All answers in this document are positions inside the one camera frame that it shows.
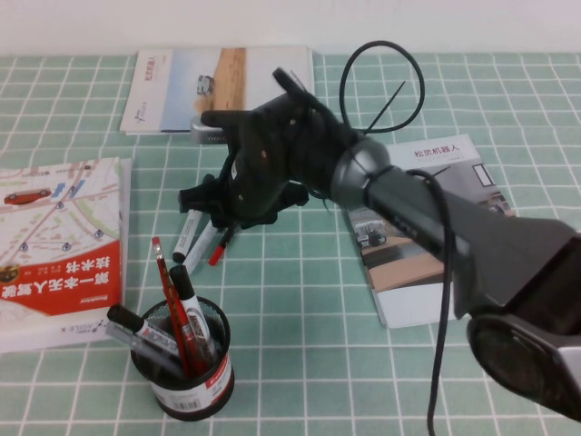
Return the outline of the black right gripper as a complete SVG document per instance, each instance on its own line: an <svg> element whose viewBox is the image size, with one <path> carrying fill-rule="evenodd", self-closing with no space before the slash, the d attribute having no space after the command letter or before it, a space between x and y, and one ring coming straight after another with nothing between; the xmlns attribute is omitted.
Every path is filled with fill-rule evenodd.
<svg viewBox="0 0 581 436"><path fill-rule="evenodd" d="M238 228L228 216L260 216L240 223L243 230L277 221L271 213L309 200L308 190L291 180L290 145L305 110L289 97L276 97L253 110L212 110L201 123L223 131L228 156L219 176L179 192L180 211L211 214L219 231Z"/></svg>

